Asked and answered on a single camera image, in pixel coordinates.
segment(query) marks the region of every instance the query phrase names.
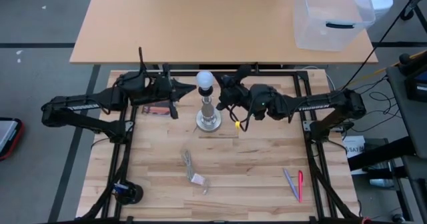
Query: desk leg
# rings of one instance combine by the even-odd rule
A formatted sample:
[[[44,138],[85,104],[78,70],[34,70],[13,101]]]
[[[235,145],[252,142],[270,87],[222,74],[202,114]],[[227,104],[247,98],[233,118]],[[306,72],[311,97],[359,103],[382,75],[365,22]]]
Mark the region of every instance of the desk leg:
[[[413,155],[414,146],[409,137],[395,140],[387,145],[377,147],[371,151],[359,154],[348,159],[350,170],[357,170],[366,166],[388,161],[403,155]]]

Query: pink pen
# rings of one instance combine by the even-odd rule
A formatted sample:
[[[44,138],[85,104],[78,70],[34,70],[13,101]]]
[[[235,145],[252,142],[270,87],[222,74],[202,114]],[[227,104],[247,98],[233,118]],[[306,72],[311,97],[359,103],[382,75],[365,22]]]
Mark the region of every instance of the pink pen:
[[[300,203],[302,202],[302,171],[298,171],[298,191],[300,193]]]

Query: metal lamp base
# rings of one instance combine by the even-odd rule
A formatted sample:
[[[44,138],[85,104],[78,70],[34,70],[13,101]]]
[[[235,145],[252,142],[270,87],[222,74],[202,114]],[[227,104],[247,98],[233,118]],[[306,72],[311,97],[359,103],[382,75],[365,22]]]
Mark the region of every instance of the metal lamp base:
[[[201,113],[201,110],[197,112],[197,115],[195,116],[195,122],[197,123],[197,126],[202,131],[211,133],[216,130],[218,130],[221,126],[221,113],[217,109],[213,110],[213,117],[209,120],[209,118],[205,118],[203,114]]]

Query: wooden table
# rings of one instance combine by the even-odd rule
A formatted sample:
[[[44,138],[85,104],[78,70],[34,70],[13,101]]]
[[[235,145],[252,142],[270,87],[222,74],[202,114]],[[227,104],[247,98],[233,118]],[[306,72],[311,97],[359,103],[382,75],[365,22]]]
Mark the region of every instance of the wooden table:
[[[123,71],[112,71],[109,86]],[[309,70],[313,94],[329,91],[323,70]],[[184,83],[195,83],[195,77],[176,77]],[[247,77],[244,83],[273,85],[280,93],[296,96],[292,77]],[[220,89],[213,86],[213,102]],[[179,119],[141,114],[136,118],[127,178],[145,191],[141,202],[123,207],[121,218],[132,215],[136,220],[308,220],[316,215],[310,171],[300,116],[274,121],[250,121],[248,132],[236,131],[228,113],[215,133],[203,133],[195,126],[195,114],[201,107],[197,91],[186,95],[178,104]],[[246,112],[236,109],[238,117]],[[317,111],[318,118],[330,110]],[[101,114],[100,119],[113,121],[119,113]],[[95,140],[105,138],[96,135]],[[330,139],[341,143],[339,135]],[[191,151],[195,172],[207,177],[210,188],[202,195],[200,186],[190,184],[185,176],[181,151]],[[333,188],[349,208],[357,213],[359,206],[343,149],[324,144]],[[113,144],[97,143],[91,152],[77,216],[86,213],[105,188]],[[289,170],[298,185],[298,170],[304,173],[303,203],[291,192],[282,168]],[[328,204],[322,192],[326,214]],[[111,204],[110,216],[113,214]]]
[[[294,0],[91,0],[71,63],[361,64],[363,31],[342,52],[298,49]],[[368,63],[377,63],[373,55]]]

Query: cable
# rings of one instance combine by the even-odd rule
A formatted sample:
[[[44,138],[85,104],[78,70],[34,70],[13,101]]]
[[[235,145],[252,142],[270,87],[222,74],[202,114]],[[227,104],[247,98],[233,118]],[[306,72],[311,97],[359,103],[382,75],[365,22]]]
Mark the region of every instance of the cable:
[[[345,127],[343,128],[344,128],[345,134],[344,134],[344,137],[342,138],[342,141],[345,141],[347,137],[347,129]]]
[[[373,97],[373,94],[379,94],[379,95],[382,95],[383,97],[385,97],[385,99],[378,99],[378,98],[375,98],[375,97]],[[369,93],[369,97],[370,98],[372,98],[373,100],[375,100],[375,101],[387,101],[388,102],[388,108],[387,109],[385,109],[385,110],[383,110],[382,111],[382,114],[384,114],[384,115],[387,115],[387,114],[389,114],[389,115],[392,115],[391,113],[390,113],[390,111],[391,111],[391,109],[392,109],[392,107],[394,107],[394,106],[396,106],[397,105],[397,102],[395,103],[395,104],[393,104],[392,105],[392,99],[395,99],[394,97],[388,97],[386,94],[384,94],[384,93],[381,93],[381,92],[379,92],[379,91],[373,91],[373,92],[371,92],[371,93]],[[373,112],[378,112],[378,111],[381,111],[381,110],[376,110],[376,111],[371,111],[371,112],[369,112],[369,113],[367,113],[367,114],[370,114],[370,113],[373,113]]]
[[[369,83],[369,84],[362,85],[360,87],[357,87],[357,88],[353,89],[353,91],[359,90],[360,88],[367,87],[367,86],[371,85],[371,87],[369,87],[367,90],[365,90],[365,91],[363,91],[363,92],[360,93],[361,95],[363,95],[366,92],[368,92],[369,90],[373,89],[375,86],[377,86],[379,83],[381,83],[384,80],[387,80],[387,76],[386,75],[383,76],[380,80],[378,80],[378,81],[376,81],[374,83]]]
[[[380,217],[383,217],[383,216],[385,216],[385,215],[388,215],[388,214],[392,213],[393,211],[395,211],[395,210],[399,210],[399,209],[401,209],[401,207],[397,207],[397,208],[395,208],[395,209],[393,209],[393,210],[391,210],[391,211],[387,212],[387,214],[379,215],[379,216],[376,216],[376,217],[373,217],[373,218],[370,218],[370,219],[371,219],[371,220],[375,220],[375,219],[377,219],[377,218],[380,218]]]
[[[341,144],[339,144],[339,143],[336,143],[335,141],[331,141],[331,140],[327,140],[328,142],[330,142],[330,143],[332,143],[332,144],[334,144],[334,145],[337,145],[337,146],[339,146],[339,147],[341,147],[341,148],[343,148],[345,151],[346,151],[346,155],[347,155],[347,149],[346,149],[346,147],[345,146],[343,146],[343,145],[341,145]]]
[[[308,67],[304,67],[304,68],[303,68],[303,70],[305,70],[305,69],[317,69],[317,70],[319,70],[320,68],[315,67],[315,66],[308,66]],[[328,74],[326,74],[326,78],[328,78],[328,81],[331,83],[332,90],[333,90],[333,91],[335,91],[335,90],[336,90],[336,88],[335,88],[335,84],[334,84],[334,82],[332,81],[331,77],[330,77]]]
[[[139,53],[139,71],[138,71],[138,74],[134,75],[133,77],[125,78],[123,80],[115,80],[115,82],[113,83],[113,86],[112,86],[111,95],[109,97],[109,105],[108,105],[108,109],[107,109],[108,111],[106,111],[106,112],[104,111],[105,114],[109,115],[111,113],[111,104],[113,103],[113,94],[115,91],[114,87],[117,87],[117,84],[119,83],[119,81],[123,81],[123,82],[124,81],[130,81],[130,80],[133,80],[135,78],[140,77],[143,72],[147,73],[147,67],[144,64],[144,59],[142,56],[142,48],[141,47],[138,48],[138,53]]]
[[[355,130],[354,128],[352,128],[352,130],[353,130],[353,131],[355,131],[355,132],[357,132],[357,133],[362,133],[362,132],[365,132],[365,131],[369,131],[369,130],[373,129],[374,127],[377,127],[377,126],[379,126],[379,125],[381,125],[381,124],[385,123],[386,121],[388,121],[388,120],[392,119],[393,117],[396,117],[396,115],[397,115],[397,113],[398,113],[398,112],[399,112],[399,110],[397,110],[397,111],[395,112],[395,114],[392,114],[392,115],[393,115],[392,117],[387,118],[387,119],[385,119],[385,120],[383,120],[383,121],[381,121],[381,122],[379,122],[379,123],[377,123],[377,124],[375,124],[375,125],[373,125],[373,126],[371,126],[371,127],[367,128],[367,129],[365,129],[365,130],[359,131],[359,130]]]
[[[409,4],[412,2],[413,0],[409,0],[409,2],[405,5],[405,7],[403,8],[402,11],[404,11]],[[369,53],[368,57],[365,59],[365,61],[361,64],[361,66],[359,67],[359,69],[353,74],[352,78],[350,78],[350,80],[348,80],[348,82],[341,88],[341,91],[343,91],[352,81],[353,79],[357,76],[357,74],[359,74],[360,70],[362,70],[362,68],[367,64],[369,58],[371,58],[372,54],[375,53],[375,50],[380,46],[380,44],[383,42],[383,40],[386,38],[386,36],[388,35],[388,33],[392,30],[393,26],[396,24],[396,22],[400,19],[400,13],[398,14],[398,16],[395,18],[395,20],[393,21],[393,23],[390,25],[390,27],[387,29],[387,31],[385,32],[385,34],[381,37],[380,41],[377,42],[377,44],[375,45],[375,47],[372,49],[372,51]]]
[[[359,199],[358,199],[358,203],[359,203],[359,217],[362,217],[362,202],[360,202]]]
[[[413,55],[411,55],[411,56],[410,56],[410,59],[415,59],[415,58],[417,58],[417,57],[419,57],[419,56],[421,56],[421,55],[425,54],[425,52],[427,52],[427,51],[421,51],[421,52],[419,52],[419,53],[417,53],[417,54],[413,54]],[[399,65],[399,64],[400,64],[400,62],[397,62],[397,63],[395,63],[395,64],[391,65],[391,67],[395,67],[395,66],[397,66],[397,65]],[[381,72],[384,72],[386,69],[387,69],[387,67],[385,67],[385,68],[381,68],[381,69],[379,69],[379,70],[377,70],[377,71],[375,71],[375,72],[373,72],[373,73],[371,73],[371,74],[365,75],[365,76],[363,76],[363,77],[361,77],[361,78],[359,78],[359,79],[356,79],[356,80],[352,81],[349,85],[353,85],[353,84],[355,84],[355,83],[357,83],[357,82],[359,82],[359,81],[363,81],[363,80],[365,80],[365,79],[369,79],[369,78],[371,78],[371,77],[374,77],[374,76],[376,76],[376,75],[380,74]]]
[[[252,111],[252,107],[254,106],[255,100],[256,100],[258,97],[260,97],[260,95],[263,95],[263,94],[266,94],[266,93],[270,94],[270,93],[272,93],[272,92],[271,92],[271,91],[263,91],[263,92],[261,92],[261,93],[258,93],[258,95],[256,95],[256,96],[252,99],[251,104],[250,104],[249,109],[248,109],[248,116],[247,116],[243,121],[239,121],[239,119],[237,118],[236,114],[234,114],[234,112],[233,112],[234,108],[235,108],[235,107],[237,107],[237,105],[232,105],[232,107],[231,107],[231,108],[226,107],[226,109],[230,112],[230,119],[231,119],[234,123],[239,121],[239,122],[240,122],[240,129],[241,129],[243,132],[246,132],[246,131],[248,130],[248,127],[249,127],[249,120],[250,120],[250,117],[252,116],[251,111]],[[273,93],[274,93],[274,94],[276,94],[276,95],[278,95],[278,96],[280,96],[280,97],[282,98],[282,100],[283,100],[283,102],[285,103],[285,106],[286,106],[286,111],[288,111],[288,110],[289,110],[288,102],[286,101],[286,99],[284,98],[284,96],[283,96],[282,94],[278,93],[277,91],[276,91],[276,92],[273,92]]]
[[[187,167],[187,180],[191,182],[194,176],[194,170],[193,170],[193,165],[191,164],[190,152],[187,149],[183,150],[183,153],[181,154],[181,158],[184,161],[185,166]]]
[[[99,142],[101,142],[101,141],[105,141],[105,140],[108,140],[108,139],[109,139],[109,137],[106,137],[106,138],[102,138],[102,139],[100,139],[100,140],[98,140],[98,141],[96,141],[96,142],[92,143],[92,145],[91,145],[91,149],[92,149],[92,147],[93,147],[96,143],[99,143]]]

